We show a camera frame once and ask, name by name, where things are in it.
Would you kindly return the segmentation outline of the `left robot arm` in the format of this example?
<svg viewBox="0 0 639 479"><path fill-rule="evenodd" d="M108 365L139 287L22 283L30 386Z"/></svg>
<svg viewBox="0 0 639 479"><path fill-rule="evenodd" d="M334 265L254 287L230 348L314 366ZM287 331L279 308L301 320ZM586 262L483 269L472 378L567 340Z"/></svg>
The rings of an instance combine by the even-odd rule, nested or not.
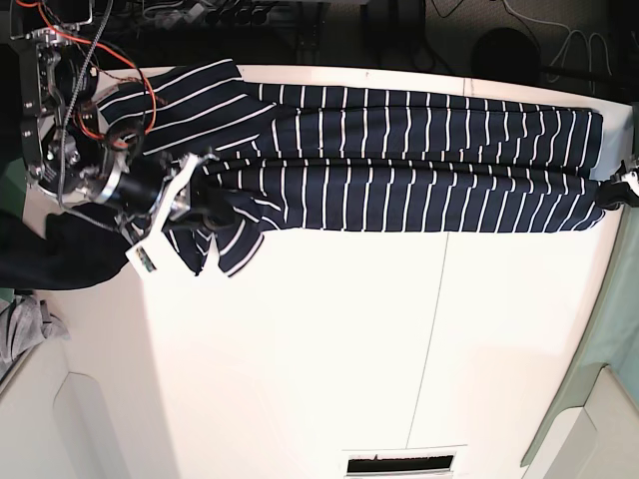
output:
<svg viewBox="0 0 639 479"><path fill-rule="evenodd" d="M609 180L599 185L595 205L605 211L615 211L625 206L636 209L638 203L638 159L631 157Z"/></svg>

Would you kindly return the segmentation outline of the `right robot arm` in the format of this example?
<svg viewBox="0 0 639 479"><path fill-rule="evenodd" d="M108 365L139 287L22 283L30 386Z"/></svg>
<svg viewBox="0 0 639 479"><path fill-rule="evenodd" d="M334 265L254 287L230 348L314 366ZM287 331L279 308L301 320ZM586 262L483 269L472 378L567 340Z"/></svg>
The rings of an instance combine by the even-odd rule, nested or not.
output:
<svg viewBox="0 0 639 479"><path fill-rule="evenodd" d="M65 213L129 243L146 243L171 230L214 233L236 220L225 196L206 186L199 168L213 149L146 152L160 101L143 72L134 77L149 109L100 128L102 76L96 53L131 65L124 52L102 42L113 10L106 3L92 38L93 2L56 16L43 1L9 7L10 45L19 56L23 160L28 179Z"/></svg>

